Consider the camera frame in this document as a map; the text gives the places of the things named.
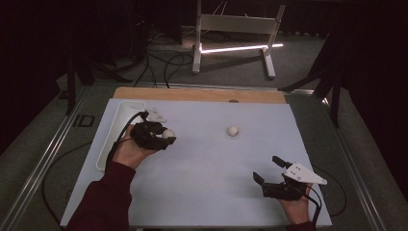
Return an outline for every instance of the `person's left hand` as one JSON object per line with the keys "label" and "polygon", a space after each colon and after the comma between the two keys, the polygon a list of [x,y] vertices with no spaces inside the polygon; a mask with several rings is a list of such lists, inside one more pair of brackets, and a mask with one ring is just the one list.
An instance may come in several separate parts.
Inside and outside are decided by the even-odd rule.
{"label": "person's left hand", "polygon": [[146,157],[156,153],[158,150],[148,150],[139,147],[130,136],[133,127],[134,125],[130,124],[126,129],[125,136],[120,140],[112,161],[135,169]]}

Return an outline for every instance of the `wooden board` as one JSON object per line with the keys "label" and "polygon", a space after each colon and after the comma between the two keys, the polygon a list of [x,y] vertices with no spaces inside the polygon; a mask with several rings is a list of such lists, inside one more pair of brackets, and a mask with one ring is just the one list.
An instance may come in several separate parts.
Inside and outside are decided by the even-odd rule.
{"label": "wooden board", "polygon": [[242,103],[286,104],[283,93],[276,90],[154,89],[121,87],[115,91],[114,98],[207,102],[228,102],[230,100],[238,100]]}

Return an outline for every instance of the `white plastic part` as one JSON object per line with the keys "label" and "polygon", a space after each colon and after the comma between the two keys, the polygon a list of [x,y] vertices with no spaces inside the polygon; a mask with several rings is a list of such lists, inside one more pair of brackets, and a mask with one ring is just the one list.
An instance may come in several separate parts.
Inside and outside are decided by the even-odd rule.
{"label": "white plastic part", "polygon": [[293,163],[283,174],[298,182],[327,185],[325,179],[298,162]]}
{"label": "white plastic part", "polygon": [[156,108],[153,109],[146,109],[146,111],[149,113],[147,116],[147,121],[150,122],[161,122],[161,123],[166,123],[167,119],[162,116]]}

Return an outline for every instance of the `small white ball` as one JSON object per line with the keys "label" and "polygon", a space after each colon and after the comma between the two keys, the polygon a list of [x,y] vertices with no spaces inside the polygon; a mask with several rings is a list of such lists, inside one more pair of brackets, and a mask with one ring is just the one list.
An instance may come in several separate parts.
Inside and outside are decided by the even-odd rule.
{"label": "small white ball", "polygon": [[164,132],[162,133],[162,138],[164,139],[167,139],[169,137],[175,137],[175,136],[176,134],[171,129],[165,129]]}
{"label": "small white ball", "polygon": [[227,130],[228,135],[230,135],[231,137],[237,136],[238,132],[239,132],[238,127],[236,127],[236,126],[231,126]]}

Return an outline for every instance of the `light bar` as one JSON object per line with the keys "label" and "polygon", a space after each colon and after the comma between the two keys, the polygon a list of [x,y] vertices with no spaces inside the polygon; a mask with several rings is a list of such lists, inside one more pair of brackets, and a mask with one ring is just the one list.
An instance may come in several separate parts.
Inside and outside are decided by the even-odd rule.
{"label": "light bar", "polygon": [[[283,46],[282,43],[272,45],[272,47],[281,47],[281,46]],[[212,49],[212,50],[202,50],[201,54],[217,53],[217,52],[224,52],[224,51],[263,49],[263,48],[268,48],[268,46],[267,45],[257,45],[257,46],[242,46],[242,47],[231,47],[231,48],[221,48],[221,49]]]}

